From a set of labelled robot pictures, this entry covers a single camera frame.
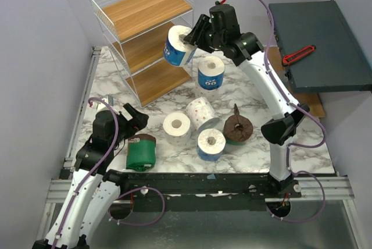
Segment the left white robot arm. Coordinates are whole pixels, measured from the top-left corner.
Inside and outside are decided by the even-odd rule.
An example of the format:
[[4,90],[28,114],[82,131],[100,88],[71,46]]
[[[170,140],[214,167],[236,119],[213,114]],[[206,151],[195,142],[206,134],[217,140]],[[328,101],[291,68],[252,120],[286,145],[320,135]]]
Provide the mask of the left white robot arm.
[[37,240],[33,248],[88,248],[88,234],[84,216],[96,188],[113,161],[115,149],[121,142],[146,128],[149,116],[137,111],[129,103],[123,105],[130,114],[126,119],[103,101],[106,109],[95,115],[92,133],[76,155],[75,170],[62,209],[48,234]]

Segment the blue cartoon-face paper roll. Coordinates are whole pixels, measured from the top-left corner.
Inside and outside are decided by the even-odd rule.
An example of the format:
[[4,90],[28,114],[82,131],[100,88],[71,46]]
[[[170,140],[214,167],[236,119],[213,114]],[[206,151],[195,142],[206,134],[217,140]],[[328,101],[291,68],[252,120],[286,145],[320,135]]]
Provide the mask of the blue cartoon-face paper roll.
[[224,62],[216,56],[207,56],[198,63],[198,84],[205,90],[216,90],[223,83]]

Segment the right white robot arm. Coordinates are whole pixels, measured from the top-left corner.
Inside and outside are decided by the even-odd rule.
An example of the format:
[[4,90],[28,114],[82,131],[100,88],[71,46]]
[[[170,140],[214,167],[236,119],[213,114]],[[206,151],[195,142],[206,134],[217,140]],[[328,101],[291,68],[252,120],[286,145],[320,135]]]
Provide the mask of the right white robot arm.
[[180,37],[184,43],[212,53],[223,52],[243,71],[265,100],[272,118],[261,127],[270,144],[270,169],[267,190],[275,198],[287,193],[293,176],[289,170],[287,149],[296,129],[308,113],[286,89],[267,60],[262,43],[254,33],[241,33],[235,9],[219,4],[200,15],[194,28]]

